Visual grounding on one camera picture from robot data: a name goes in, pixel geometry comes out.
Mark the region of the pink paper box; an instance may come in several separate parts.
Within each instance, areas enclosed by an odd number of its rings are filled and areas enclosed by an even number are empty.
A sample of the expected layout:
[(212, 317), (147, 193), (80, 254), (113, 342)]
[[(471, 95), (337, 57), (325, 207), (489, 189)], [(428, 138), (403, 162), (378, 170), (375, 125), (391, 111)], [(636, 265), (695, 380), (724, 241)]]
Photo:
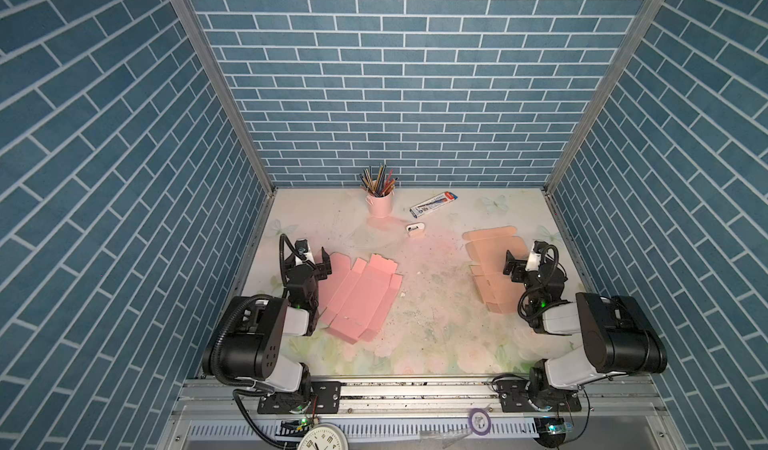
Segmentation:
[(332, 273), (319, 282), (319, 322), (349, 344), (373, 341), (402, 285), (398, 264), (377, 254), (365, 261), (340, 253), (330, 263)]

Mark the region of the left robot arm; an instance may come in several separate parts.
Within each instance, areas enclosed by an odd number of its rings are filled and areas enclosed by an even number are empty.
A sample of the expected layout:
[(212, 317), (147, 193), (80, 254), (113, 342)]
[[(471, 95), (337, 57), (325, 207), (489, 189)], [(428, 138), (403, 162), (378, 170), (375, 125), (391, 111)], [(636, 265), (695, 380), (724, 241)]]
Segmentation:
[(202, 369), (220, 383), (306, 402), (308, 367), (281, 354), (285, 336), (308, 337), (319, 318), (319, 282), (332, 274), (330, 256), (313, 255), (305, 240), (280, 257), (283, 294), (235, 297), (204, 350)]

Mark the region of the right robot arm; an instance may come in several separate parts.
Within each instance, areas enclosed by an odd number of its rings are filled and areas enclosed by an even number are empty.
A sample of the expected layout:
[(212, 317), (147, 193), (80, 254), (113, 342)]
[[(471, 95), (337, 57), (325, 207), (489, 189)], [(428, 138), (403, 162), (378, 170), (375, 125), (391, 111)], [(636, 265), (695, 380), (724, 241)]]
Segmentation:
[(536, 241), (525, 259), (507, 252), (503, 274), (523, 285), (517, 314), (534, 333), (581, 338), (569, 353), (529, 370), (526, 393), (534, 407), (566, 405), (591, 383), (666, 370), (667, 350), (634, 298), (585, 292), (572, 301), (563, 297), (568, 277), (554, 245)]

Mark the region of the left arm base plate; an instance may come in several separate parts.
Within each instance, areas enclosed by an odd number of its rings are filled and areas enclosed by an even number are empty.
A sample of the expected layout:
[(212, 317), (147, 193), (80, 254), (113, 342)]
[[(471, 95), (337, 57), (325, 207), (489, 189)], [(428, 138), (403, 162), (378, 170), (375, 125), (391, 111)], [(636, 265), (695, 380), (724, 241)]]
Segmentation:
[(340, 381), (304, 382), (295, 392), (276, 392), (262, 398), (257, 407), (260, 415), (336, 414), (339, 410)]

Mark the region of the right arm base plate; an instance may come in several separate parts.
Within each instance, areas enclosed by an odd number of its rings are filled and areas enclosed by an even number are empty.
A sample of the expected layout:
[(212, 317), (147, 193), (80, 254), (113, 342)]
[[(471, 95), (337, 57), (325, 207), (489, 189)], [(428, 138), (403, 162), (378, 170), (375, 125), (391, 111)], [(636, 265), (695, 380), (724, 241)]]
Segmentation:
[(554, 389), (522, 378), (496, 379), (490, 387), (497, 393), (504, 413), (575, 413), (582, 410), (577, 392), (573, 390)]

